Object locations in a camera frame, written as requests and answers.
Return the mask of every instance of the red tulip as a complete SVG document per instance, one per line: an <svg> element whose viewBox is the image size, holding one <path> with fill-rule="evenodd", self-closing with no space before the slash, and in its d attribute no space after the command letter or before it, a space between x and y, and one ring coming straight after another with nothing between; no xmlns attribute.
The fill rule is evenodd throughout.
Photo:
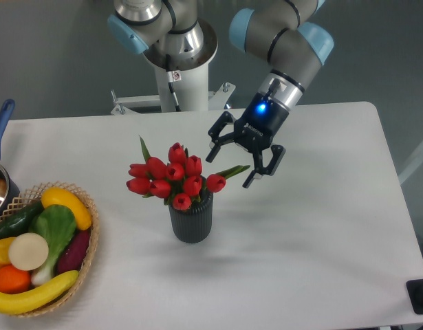
<svg viewBox="0 0 423 330"><path fill-rule="evenodd" d="M200 158L191 156L186 159L185 173L187 177L194 177L202 174L202 162Z"/></svg>
<svg viewBox="0 0 423 330"><path fill-rule="evenodd" d="M147 166L149 167L150 174L156 179L164 179L167 165L162 162L159 158L150 157L147 160Z"/></svg>
<svg viewBox="0 0 423 330"><path fill-rule="evenodd" d="M179 163L171 163L167 166L166 177L172 181L179 181L185 175L184 167Z"/></svg>
<svg viewBox="0 0 423 330"><path fill-rule="evenodd" d="M206 187L212 193L218 193L226 185L226 180L224 177L218 174L212 174L206 180Z"/></svg>
<svg viewBox="0 0 423 330"><path fill-rule="evenodd" d="M127 188L134 193L145 195L150 191L150 180L146 177L136 177L126 183Z"/></svg>
<svg viewBox="0 0 423 330"><path fill-rule="evenodd" d="M174 145L169 150L169 161L171 163L179 163L181 165L185 164L185 150L178 142L174 143Z"/></svg>
<svg viewBox="0 0 423 330"><path fill-rule="evenodd" d="M132 177L147 177L149 167L146 164L132 164L130 165L129 174Z"/></svg>
<svg viewBox="0 0 423 330"><path fill-rule="evenodd" d="M200 176L188 177L182 188L188 196L197 196L202 189L202 178Z"/></svg>
<svg viewBox="0 0 423 330"><path fill-rule="evenodd" d="M187 195L181 192L180 194L177 194L173 200L173 207L176 210L188 210L188 208L191 206L191 198Z"/></svg>
<svg viewBox="0 0 423 330"><path fill-rule="evenodd" d="M165 180L153 180L150 183L150 193L159 198L167 198L171 193L171 186Z"/></svg>

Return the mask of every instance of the pot handle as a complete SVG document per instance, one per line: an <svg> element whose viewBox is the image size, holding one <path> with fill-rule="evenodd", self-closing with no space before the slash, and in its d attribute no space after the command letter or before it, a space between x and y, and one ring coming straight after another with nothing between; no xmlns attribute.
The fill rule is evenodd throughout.
<svg viewBox="0 0 423 330"><path fill-rule="evenodd" d="M3 103L2 108L0 110L0 146L3 137L3 132L5 132L6 125L10 121L12 111L14 110L15 105L16 102L14 100L8 99Z"/></svg>

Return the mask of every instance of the purple eggplant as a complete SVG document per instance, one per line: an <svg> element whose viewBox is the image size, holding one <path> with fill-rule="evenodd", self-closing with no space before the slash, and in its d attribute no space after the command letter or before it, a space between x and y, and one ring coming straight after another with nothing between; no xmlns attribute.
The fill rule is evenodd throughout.
<svg viewBox="0 0 423 330"><path fill-rule="evenodd" d="M77 232L74 239L72 239L71 243L58 260L56 268L57 275L69 270L80 270L81 264L86 257L89 240L89 230Z"/></svg>

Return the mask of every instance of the fruit basket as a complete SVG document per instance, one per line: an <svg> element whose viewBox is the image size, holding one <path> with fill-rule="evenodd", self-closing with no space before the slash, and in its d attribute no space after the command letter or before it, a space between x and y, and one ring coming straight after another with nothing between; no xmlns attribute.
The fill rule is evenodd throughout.
<svg viewBox="0 0 423 330"><path fill-rule="evenodd" d="M91 215L91 225L89 227L89 245L86 250L83 263L79 269L78 278L68 290L64 291L59 297L55 298L54 300L46 303L45 305L37 309L13 315L16 317L27 318L32 316L39 316L54 311L58 307L65 304L76 293L76 291L82 285L84 279L86 278L98 244L99 220L96 205L94 203L94 200L83 189L77 187L75 184L61 183L59 181L54 183L48 182L46 184L39 184L38 186L34 186L31 189L27 189L24 192L21 192L18 197L15 197L12 200L12 203L8 205L6 210L3 211L3 214L0 216L0 222L5 221L9 216L16 214L25 206L28 206L34 203L35 201L41 200L41 196L43 195L43 193L51 187L62 188L73 193L89 211Z"/></svg>

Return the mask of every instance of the ribbed vase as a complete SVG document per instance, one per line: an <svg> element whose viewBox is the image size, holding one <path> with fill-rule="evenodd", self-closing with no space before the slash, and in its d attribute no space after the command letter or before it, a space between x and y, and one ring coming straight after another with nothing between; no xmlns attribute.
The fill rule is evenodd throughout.
<svg viewBox="0 0 423 330"><path fill-rule="evenodd" d="M186 211L169 205L171 225L176 237L185 243L199 243L211 231L213 217L213 193L206 190L200 203L194 203Z"/></svg>

